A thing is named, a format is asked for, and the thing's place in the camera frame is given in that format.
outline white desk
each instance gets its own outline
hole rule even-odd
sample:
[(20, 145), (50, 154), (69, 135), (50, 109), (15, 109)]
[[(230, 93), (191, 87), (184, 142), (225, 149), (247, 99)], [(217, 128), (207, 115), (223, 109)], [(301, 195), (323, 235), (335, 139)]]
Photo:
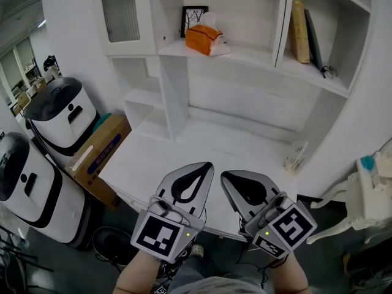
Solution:
[[(208, 132), (208, 136), (201, 136), (200, 132)], [(145, 209), (167, 173), (187, 164), (210, 161), (215, 174), (206, 202), (205, 230), (244, 240), (238, 235), (239, 214), (234, 212), (221, 188), (221, 173), (226, 170), (263, 173), (295, 201), (296, 178), (283, 168), (289, 148), (278, 141), (192, 119), (175, 143), (131, 132), (99, 176), (128, 204)]]

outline gray floor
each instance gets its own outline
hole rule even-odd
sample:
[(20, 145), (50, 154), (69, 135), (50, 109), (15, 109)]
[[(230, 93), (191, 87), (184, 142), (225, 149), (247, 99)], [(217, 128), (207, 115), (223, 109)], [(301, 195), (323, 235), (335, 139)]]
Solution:
[[(338, 223), (345, 216), (344, 205), (327, 205), (312, 211), (318, 223), (318, 230), (324, 230)], [(105, 211), (102, 225), (109, 225), (132, 233), (137, 213), (125, 203), (121, 204), (115, 213)], [(344, 252), (355, 253), (363, 248), (363, 232), (348, 230), (340, 235), (321, 239), (313, 245), (301, 245), (295, 252), (298, 261), (304, 268), (311, 289), (314, 293), (348, 293), (349, 277), (343, 274), (341, 256)], [(52, 239), (30, 230), (29, 251), (38, 256), (39, 263), (55, 270), (48, 273), (39, 269), (30, 269), (29, 284), (51, 288), (63, 294), (78, 293), (111, 293), (115, 286), (118, 272), (109, 263), (100, 262), (95, 258), (95, 252), (90, 249), (79, 252), (67, 245), (57, 243)], [(202, 233), (198, 237), (203, 244), (208, 260), (211, 260), (220, 273), (232, 272), (261, 279), (256, 268), (250, 265), (235, 265), (243, 243), (230, 239), (219, 239), (216, 235)], [(268, 264), (267, 256), (262, 251), (245, 252), (242, 262), (255, 263), (258, 266)], [(359, 293), (382, 293), (384, 287)], [(267, 293), (273, 293), (268, 282), (265, 285)], [(34, 289), (31, 293), (45, 293)]]

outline white cabinet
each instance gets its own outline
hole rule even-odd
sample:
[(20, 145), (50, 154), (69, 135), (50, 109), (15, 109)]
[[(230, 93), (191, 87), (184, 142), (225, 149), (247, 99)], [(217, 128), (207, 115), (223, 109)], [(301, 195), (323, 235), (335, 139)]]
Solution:
[[(320, 146), (350, 96), (369, 42), (371, 0), (302, 0), (323, 64), (337, 71), (324, 78), (289, 52), (293, 0), (110, 1), (96, 0), (98, 28), (133, 134), (164, 141), (162, 147), (171, 142), (252, 156), (235, 146), (237, 134), (249, 134), (252, 147), (268, 149), (262, 165), (277, 171), (291, 142), (309, 142), (307, 159)], [(183, 6), (216, 13), (232, 52), (207, 57), (187, 48), (179, 36)], [(133, 36), (124, 25), (134, 14), (140, 40), (110, 42), (108, 26)], [(274, 147), (266, 146), (270, 139)]]

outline person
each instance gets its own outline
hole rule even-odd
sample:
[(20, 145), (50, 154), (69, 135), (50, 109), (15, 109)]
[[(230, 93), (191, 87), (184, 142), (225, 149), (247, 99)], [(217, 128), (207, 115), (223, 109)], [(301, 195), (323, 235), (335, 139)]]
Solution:
[[(168, 294), (202, 293), (259, 293), (264, 290), (245, 277), (210, 276), (208, 265), (203, 260), (203, 246), (194, 244), (187, 260), (174, 276)], [(286, 261), (276, 263), (272, 269), (275, 294), (310, 294), (306, 275), (293, 253)], [(150, 254), (138, 251), (134, 259), (125, 267), (117, 280), (113, 294), (148, 294), (156, 279), (160, 261)]]

